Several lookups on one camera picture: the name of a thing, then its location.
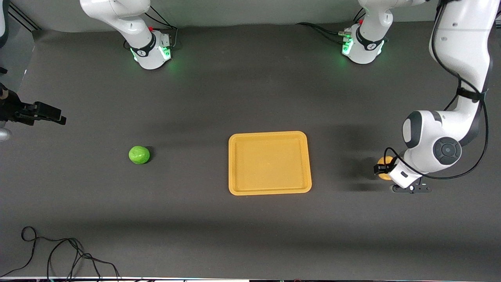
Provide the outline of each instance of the green ball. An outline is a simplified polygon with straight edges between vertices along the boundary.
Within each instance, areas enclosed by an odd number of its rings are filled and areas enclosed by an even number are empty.
[[[134,146],[129,151],[129,159],[137,165],[142,165],[150,159],[150,151],[143,146]]]

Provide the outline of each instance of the black cable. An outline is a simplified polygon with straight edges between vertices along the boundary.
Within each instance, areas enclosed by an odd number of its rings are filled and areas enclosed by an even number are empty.
[[[13,18],[14,18],[14,20],[16,20],[18,23],[20,23],[23,27],[25,27],[25,29],[27,29],[29,32],[31,32],[31,29],[29,29],[27,26],[25,26],[25,24],[23,24],[23,22],[21,22],[18,18],[16,18],[16,17],[14,16],[14,14],[12,14],[11,12],[9,12],[9,15],[10,15],[11,17],[13,17]]]
[[[25,22],[27,22],[30,26],[32,26],[34,30],[40,29],[40,28],[37,28],[34,24],[32,24],[32,22],[29,21],[27,18],[25,18],[26,14],[25,14],[25,16],[23,16],[24,13],[21,13],[20,10],[14,6],[14,4],[10,3],[9,6],[11,7],[12,10],[14,10],[14,12],[18,13],[18,15],[21,16],[21,18],[23,18],[23,20],[25,20]]]
[[[35,26],[38,30],[42,30],[42,28],[39,25],[37,25],[37,23],[35,23],[30,17],[28,17],[28,15],[26,15],[26,13],[23,12],[23,10],[19,9],[18,6],[16,6],[12,2],[10,3],[10,5],[11,5],[11,8],[14,9],[14,11],[18,12],[21,15],[24,15],[27,18],[27,20],[31,23],[31,25]]]
[[[330,31],[330,30],[328,30],[328,29],[325,29],[325,28],[323,28],[323,27],[321,27],[321,26],[319,26],[319,25],[315,25],[315,24],[312,24],[312,23],[304,23],[304,22],[302,22],[302,23],[297,23],[296,25],[308,26],[308,27],[311,27],[311,28],[314,28],[314,29],[321,30],[321,31],[323,31],[323,32],[325,32],[325,33],[328,33],[328,34],[338,35],[338,33],[337,33],[337,32]]]
[[[171,26],[171,25],[168,25],[168,24],[165,24],[157,19],[155,19],[154,17],[148,15],[148,13],[144,13],[147,17],[149,17],[150,19],[156,21],[157,23],[161,24],[161,25],[164,25],[164,26],[167,26],[167,27],[170,27],[171,29],[176,29],[175,27]]]
[[[358,14],[360,14],[360,12],[363,10],[364,8],[360,8],[360,10],[358,10],[358,13],[353,17],[353,21],[354,22],[357,22],[355,19],[358,17]]]
[[[331,35],[338,35],[337,33],[334,33],[333,31],[330,31],[330,30],[326,30],[320,26],[317,26],[317,25],[314,25],[314,24],[310,24],[310,23],[297,23],[296,25],[301,25],[301,26],[308,26],[310,28],[312,28],[314,31],[318,32],[320,35],[322,35],[324,38],[326,38],[327,40],[329,40],[330,42],[334,42],[336,44],[339,44],[339,45],[343,45],[344,42],[342,41],[338,41],[338,40],[334,40],[330,37],[328,37],[326,34],[324,34],[322,31],[325,31],[327,32],[328,34],[331,34]]]
[[[468,86],[470,86],[476,93],[477,95],[479,95],[481,97],[481,93],[480,91],[475,87],[473,86],[473,84],[471,84],[469,81],[465,80],[464,78],[462,78],[457,72],[447,68],[444,63],[440,60],[440,58],[438,57],[437,55],[437,52],[436,52],[436,49],[435,49],[435,37],[436,37],[436,33],[437,33],[437,30],[438,30],[438,24],[440,23],[441,21],[441,18],[442,18],[442,14],[443,14],[443,10],[445,9],[445,6],[447,4],[445,4],[441,9],[440,9],[440,12],[438,14],[438,17],[437,17],[437,20],[435,22],[435,26],[433,27],[433,32],[431,34],[431,50],[432,50],[432,53],[433,53],[433,56],[435,57],[437,63],[443,68],[445,69],[449,74],[453,75],[454,77],[456,77],[458,79],[458,83],[459,83],[459,86],[461,85],[461,82],[464,82],[465,84],[467,84]],[[447,105],[447,107],[445,109],[448,109],[450,107],[450,105],[454,102],[454,100],[456,99],[457,97],[457,94],[454,96],[454,99],[449,103],[449,105]],[[462,176],[465,176],[467,174],[469,174],[470,172],[472,172],[474,169],[476,169],[476,167],[478,166],[478,164],[480,164],[480,161],[483,159],[483,157],[485,156],[485,153],[487,152],[487,147],[488,147],[488,143],[489,143],[489,118],[488,118],[488,114],[487,114],[487,107],[485,106],[485,101],[483,98],[481,98],[479,100],[479,103],[480,103],[480,109],[483,110],[483,115],[484,115],[484,120],[485,120],[485,140],[484,140],[484,144],[483,144],[483,150],[482,150],[482,153],[480,154],[480,157],[478,158],[478,160],[476,161],[476,163],[467,171],[461,173],[461,174],[458,174],[458,175],[454,175],[454,176],[448,176],[448,177],[435,177],[435,176],[429,176],[429,175],[425,175],[425,174],[422,174],[420,173],[419,171],[415,170],[413,167],[411,167],[408,163],[406,163],[402,157],[400,157],[397,152],[391,148],[391,147],[388,147],[384,150],[384,156],[383,156],[383,163],[384,163],[384,166],[385,166],[385,169],[386,169],[386,173],[389,173],[388,171],[388,167],[387,167],[387,164],[386,164],[386,154],[388,152],[388,150],[392,151],[396,158],[398,158],[403,164],[405,164],[408,168],[410,168],[413,172],[421,175],[422,177],[426,177],[426,178],[430,178],[430,179],[436,179],[436,180],[448,180],[448,179],[455,179],[455,178],[459,178],[459,177],[462,177]]]
[[[168,24],[170,27],[172,27],[172,28],[174,28],[174,29],[177,29],[177,27],[175,27],[175,26],[171,25],[171,24],[170,24],[170,23],[169,23],[166,19],[164,19],[164,18],[162,17],[162,15],[161,15],[159,12],[157,12],[157,11],[155,10],[155,8],[154,8],[153,6],[151,6],[151,9],[152,9],[152,10],[153,10],[153,11],[154,11],[154,12],[155,12],[155,13],[156,13],[156,14],[157,14],[157,15],[158,15],[158,16],[159,16],[159,17],[160,17],[160,18],[161,18],[161,19],[162,19],[162,20],[163,20],[166,24]]]
[[[343,43],[343,42],[341,42],[341,41],[337,41],[337,40],[334,40],[334,39],[332,39],[332,38],[328,37],[327,35],[325,35],[324,33],[322,33],[321,31],[319,31],[319,30],[317,30],[317,29],[315,29],[315,28],[313,28],[313,30],[314,30],[314,31],[316,31],[316,32],[318,32],[318,33],[320,33],[320,35],[322,35],[324,38],[326,38],[326,39],[327,39],[327,40],[329,40],[330,42],[334,42],[334,43],[339,44],[339,45],[343,45],[343,44],[344,44],[344,43]]]
[[[174,36],[174,44],[172,44],[172,47],[174,48],[177,44],[177,33],[178,33],[179,29],[176,29],[176,33],[175,33],[175,36]],[[124,40],[124,43],[123,43],[123,48],[125,50],[129,50],[130,51],[130,48],[131,46],[129,45],[129,43],[127,42],[127,40]]]
[[[26,239],[25,232],[27,230],[31,230],[33,232],[34,237],[32,239],[29,239],[29,240]],[[109,264],[109,265],[113,266],[113,270],[115,271],[115,274],[116,274],[116,277],[117,277],[117,281],[119,279],[118,277],[120,276],[120,274],[118,272],[117,267],[114,264],[112,264],[111,262],[107,262],[107,261],[103,261],[103,260],[94,258],[91,254],[84,252],[83,251],[83,245],[82,245],[82,243],[78,239],[76,239],[76,238],[62,238],[62,239],[57,239],[57,240],[49,239],[49,238],[46,238],[46,237],[43,237],[43,236],[38,236],[37,235],[37,231],[33,227],[26,226],[21,231],[21,239],[24,242],[33,242],[30,259],[22,267],[13,269],[13,270],[5,273],[4,275],[2,275],[0,277],[7,276],[7,275],[11,274],[14,271],[21,270],[21,269],[25,268],[26,266],[28,266],[28,264],[30,264],[30,262],[33,259],[33,255],[35,254],[35,247],[37,246],[37,241],[40,240],[40,239],[43,239],[43,240],[46,240],[46,241],[49,241],[49,242],[58,242],[58,244],[51,250],[51,252],[49,254],[49,258],[47,259],[47,273],[46,273],[47,274],[47,281],[50,280],[49,270],[50,270],[50,266],[51,266],[52,255],[54,254],[54,251],[56,251],[56,249],[59,246],[61,246],[63,243],[65,243],[65,242],[68,242],[75,249],[75,251],[76,251],[75,258],[73,259],[73,264],[72,264],[71,270],[68,273],[68,276],[66,277],[66,280],[71,280],[73,278],[73,271],[74,271],[75,267],[77,266],[77,264],[78,264],[78,262],[80,261],[81,258],[88,259],[88,260],[92,261],[92,264],[94,266],[94,270],[95,270],[97,276],[99,277],[99,279],[102,279],[102,276],[99,273],[99,270],[97,269],[96,262],[99,262],[99,263],[102,263],[102,264]]]
[[[363,16],[365,16],[365,13],[361,14],[358,19],[355,20],[355,22],[357,23]]]

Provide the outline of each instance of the connector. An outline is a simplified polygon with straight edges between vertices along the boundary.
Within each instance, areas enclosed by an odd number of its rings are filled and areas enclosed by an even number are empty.
[[[349,32],[349,31],[339,31],[339,32],[338,32],[338,35],[339,35],[339,36],[344,36],[344,37],[348,37],[348,38],[349,38],[349,37],[351,37],[351,32]]]

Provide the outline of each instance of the plastic tray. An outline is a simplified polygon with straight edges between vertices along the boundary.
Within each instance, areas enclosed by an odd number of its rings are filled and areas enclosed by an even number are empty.
[[[228,156],[233,195],[305,193],[312,187],[308,143],[301,131],[234,134]]]

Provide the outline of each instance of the tabletop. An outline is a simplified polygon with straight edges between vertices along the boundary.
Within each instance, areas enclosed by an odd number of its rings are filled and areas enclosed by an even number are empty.
[[[478,169],[428,181],[432,192],[414,195],[392,193],[372,174],[386,147],[405,149],[410,112],[441,110],[455,94],[456,80],[428,53],[432,25],[394,23],[369,65],[304,26],[186,28],[172,61],[153,71],[134,62],[118,32],[36,33],[18,94],[60,108],[68,121],[7,125],[0,272],[28,260],[20,232],[31,225],[78,238],[123,276],[499,280],[497,40],[489,45],[489,148]],[[308,137],[311,190],[232,195],[229,137],[287,130]],[[135,145],[151,149],[150,162],[128,160]],[[483,130],[438,175],[468,169],[482,146]],[[40,242],[12,275],[45,275],[53,246]],[[53,274],[66,276],[72,249],[53,260]],[[95,275],[86,264],[79,276]]]

